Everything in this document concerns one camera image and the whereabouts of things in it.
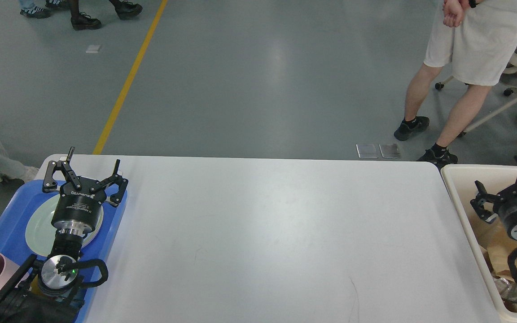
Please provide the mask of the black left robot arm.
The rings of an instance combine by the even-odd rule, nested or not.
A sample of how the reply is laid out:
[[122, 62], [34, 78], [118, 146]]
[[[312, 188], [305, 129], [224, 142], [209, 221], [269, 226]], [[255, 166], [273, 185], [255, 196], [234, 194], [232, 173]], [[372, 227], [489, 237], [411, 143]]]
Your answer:
[[19, 264], [0, 288], [0, 323], [80, 323], [109, 277], [128, 180], [120, 160], [103, 180], [77, 175], [73, 153], [49, 161], [0, 218], [0, 253]]

